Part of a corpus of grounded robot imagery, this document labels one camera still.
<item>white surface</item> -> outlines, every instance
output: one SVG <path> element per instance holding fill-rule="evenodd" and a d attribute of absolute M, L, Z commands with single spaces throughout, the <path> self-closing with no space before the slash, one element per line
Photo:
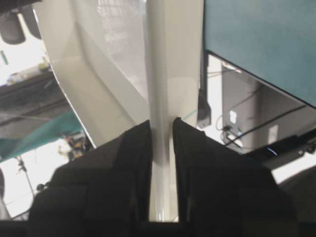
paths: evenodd
<path fill-rule="evenodd" d="M 175 168 L 168 144 L 173 120 L 198 107 L 203 1 L 54 0 L 34 9 L 56 78 L 95 147 L 147 120 L 153 105 L 157 190 L 151 210 L 155 200 L 158 213 L 152 211 L 151 219 L 173 220 Z M 149 28 L 143 25 L 147 15 L 153 17 Z M 186 122 L 195 126 L 197 114 Z"/>
<path fill-rule="evenodd" d="M 5 43 L 0 37 L 0 50 L 3 50 L 8 60 L 8 65 L 0 65 L 0 86 L 5 85 L 13 73 L 31 68 L 43 62 L 45 46 L 42 40 L 34 37 L 25 24 L 24 18 L 18 14 L 25 35 L 25 42 L 20 44 Z"/>
<path fill-rule="evenodd" d="M 70 149 L 63 139 L 48 143 L 22 155 L 35 192 L 38 184 L 45 184 L 50 181 L 55 169 L 68 162 L 68 157 L 59 153 L 60 149 L 64 151 Z M 31 189 L 25 173 L 19 171 L 20 167 L 16 159 L 12 158 L 0 163 L 0 168 L 3 171 L 5 182 L 3 201 L 10 216 L 15 217 L 31 207 L 33 203 Z"/>

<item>black foam pad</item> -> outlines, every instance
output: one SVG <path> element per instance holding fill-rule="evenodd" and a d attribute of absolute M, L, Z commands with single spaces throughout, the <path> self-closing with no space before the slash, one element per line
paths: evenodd
<path fill-rule="evenodd" d="M 25 36 L 16 13 L 8 12 L 0 16 L 0 35 L 8 44 L 19 44 L 25 41 Z"/>
<path fill-rule="evenodd" d="M 270 170 L 177 118 L 173 124 L 179 218 L 196 236 L 297 236 L 291 198 Z"/>

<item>teal fabric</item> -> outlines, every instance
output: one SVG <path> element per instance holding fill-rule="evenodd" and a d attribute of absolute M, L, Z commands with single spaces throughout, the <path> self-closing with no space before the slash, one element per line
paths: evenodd
<path fill-rule="evenodd" d="M 0 162 L 54 142 L 63 135 L 70 135 L 80 131 L 82 131 L 82 127 L 76 115 L 72 111 L 65 113 L 36 129 L 23 139 L 0 139 Z"/>
<path fill-rule="evenodd" d="M 205 47 L 316 106 L 315 0 L 206 0 Z"/>

